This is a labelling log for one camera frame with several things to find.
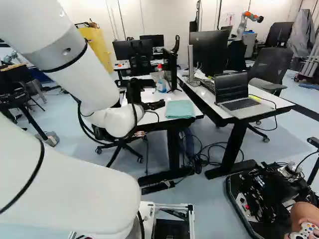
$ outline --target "yellow cabinet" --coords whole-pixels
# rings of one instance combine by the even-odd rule
[[[89,41],[89,45],[94,51],[95,55],[99,58],[104,68],[109,72],[113,72],[111,63],[111,52],[107,50],[103,34],[100,28],[84,27],[78,28],[82,36]]]

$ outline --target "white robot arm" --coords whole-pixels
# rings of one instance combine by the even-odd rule
[[[114,80],[55,0],[0,3],[0,36],[28,61],[82,101],[81,113],[114,137],[134,126],[132,105],[108,109],[119,100]],[[16,17],[9,17],[15,12]],[[135,106],[138,120],[144,111]]]
[[[108,109],[119,90],[56,0],[1,1],[0,21],[0,38],[81,100],[89,122],[124,137],[143,117],[139,105],[136,118],[131,104]],[[95,239],[129,234],[141,200],[135,179],[43,146],[2,114],[0,124],[0,222]]]
[[[241,15],[239,27],[237,29],[237,36],[235,38],[235,41],[241,41],[243,39],[243,34],[246,28],[246,18],[249,18],[252,21],[257,21],[258,23],[264,20],[263,16],[257,16],[248,11],[243,12],[243,14]]]

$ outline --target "game controller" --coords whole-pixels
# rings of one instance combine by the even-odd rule
[[[314,234],[314,229],[319,230],[319,228],[316,225],[312,223],[308,223],[308,222],[302,223],[301,228],[302,229],[298,233],[296,232],[290,233],[289,238],[290,239],[307,239],[309,235]]]

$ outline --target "laptop screen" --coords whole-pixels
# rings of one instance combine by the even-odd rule
[[[215,75],[216,103],[248,97],[247,72]]]

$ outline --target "laptop keyboard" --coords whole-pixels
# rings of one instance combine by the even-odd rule
[[[215,94],[215,83],[210,81],[210,80],[199,80],[201,82],[201,84],[203,85],[203,87],[205,87],[206,89],[208,89],[211,93]]]
[[[243,108],[256,106],[256,105],[260,105],[260,103],[253,99],[242,99],[239,101],[233,101],[233,102],[223,104],[223,106],[228,108],[230,111],[235,111],[238,109],[243,109]]]

